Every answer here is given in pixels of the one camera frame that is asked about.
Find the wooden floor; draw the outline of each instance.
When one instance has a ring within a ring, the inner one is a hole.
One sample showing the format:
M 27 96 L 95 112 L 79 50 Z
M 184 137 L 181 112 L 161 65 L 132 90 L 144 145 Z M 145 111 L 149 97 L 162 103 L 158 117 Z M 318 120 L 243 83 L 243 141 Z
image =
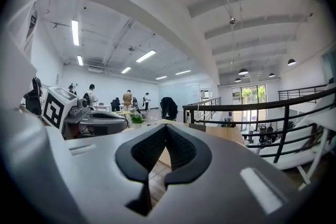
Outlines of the wooden floor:
M 151 193 L 152 207 L 154 207 L 162 196 L 166 192 L 164 186 L 164 178 L 166 174 L 169 174 L 172 170 L 163 164 L 157 162 L 153 170 L 150 172 L 149 179 L 149 191 Z

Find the black mesh cover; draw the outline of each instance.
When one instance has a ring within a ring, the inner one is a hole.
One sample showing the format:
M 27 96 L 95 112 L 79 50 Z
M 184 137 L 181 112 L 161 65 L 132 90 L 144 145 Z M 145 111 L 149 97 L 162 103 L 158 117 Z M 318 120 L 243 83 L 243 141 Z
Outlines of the black mesh cover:
M 172 171 L 188 164 L 196 156 L 195 146 L 172 129 L 168 129 L 166 147 L 169 151 Z
M 165 148 L 165 132 L 160 129 L 155 134 L 132 147 L 132 157 L 150 172 Z

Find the person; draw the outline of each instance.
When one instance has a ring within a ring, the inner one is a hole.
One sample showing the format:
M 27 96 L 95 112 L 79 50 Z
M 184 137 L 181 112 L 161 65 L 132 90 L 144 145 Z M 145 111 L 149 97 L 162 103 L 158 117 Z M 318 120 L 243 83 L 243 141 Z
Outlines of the person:
M 33 35 L 38 22 L 37 0 L 7 0 L 0 17 L 0 54 L 5 56 L 5 61 L 0 63 L 1 70 L 11 70 L 10 74 L 2 74 L 2 81 L 11 80 L 6 86 L 1 87 L 1 106 L 7 109 L 18 109 L 27 112 L 20 105 L 24 94 L 33 90 L 32 79 L 36 68 L 31 64 L 31 48 Z
M 69 86 L 69 92 L 73 93 L 74 95 L 77 95 L 77 92 L 74 91 L 74 87 L 72 85 Z
M 146 95 L 144 96 L 144 100 L 145 100 L 145 111 L 147 112 L 148 110 L 148 104 L 151 101 L 148 97 L 149 93 L 146 93 Z
M 89 103 L 90 103 L 90 110 L 94 110 L 94 104 L 96 103 L 96 102 L 98 102 L 98 98 L 96 97 L 96 95 L 93 93 L 93 90 L 94 90 L 94 88 L 95 88 L 95 85 L 94 84 L 91 84 L 90 85 L 90 87 L 89 87 L 89 90 L 88 91 L 86 91 L 85 93 L 84 93 L 84 98 L 86 98 L 86 94 L 88 95 L 88 97 L 89 97 Z
M 38 86 L 38 97 L 41 97 L 42 96 L 42 83 L 41 83 L 41 80 L 35 75 L 35 79 L 36 79 L 36 82 L 37 82 L 37 86 Z
M 131 104 L 133 100 L 131 90 L 128 90 L 126 93 L 124 93 L 122 100 L 124 101 L 124 111 L 131 110 Z

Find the bag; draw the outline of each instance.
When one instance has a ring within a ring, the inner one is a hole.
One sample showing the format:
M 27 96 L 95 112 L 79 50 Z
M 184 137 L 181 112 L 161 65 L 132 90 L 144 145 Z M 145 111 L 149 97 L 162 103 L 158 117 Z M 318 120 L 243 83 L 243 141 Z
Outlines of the bag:
M 87 92 L 84 94 L 83 98 L 86 100 L 86 103 L 88 104 L 88 106 L 91 107 L 90 97 L 89 97 L 89 94 Z
M 133 97 L 133 106 L 138 106 L 138 101 L 135 97 Z

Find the black chair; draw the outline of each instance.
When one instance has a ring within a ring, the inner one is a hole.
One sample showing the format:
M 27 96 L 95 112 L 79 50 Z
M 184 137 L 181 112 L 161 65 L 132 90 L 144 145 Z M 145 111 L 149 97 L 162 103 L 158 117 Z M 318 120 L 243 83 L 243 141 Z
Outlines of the black chair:
M 33 78 L 33 90 L 27 93 L 24 98 L 26 100 L 26 109 L 32 114 L 40 116 L 42 114 L 42 109 L 39 98 L 39 88 L 35 78 Z
M 119 99 L 114 99 L 111 102 L 111 110 L 112 111 L 120 111 L 120 102 L 119 102 Z

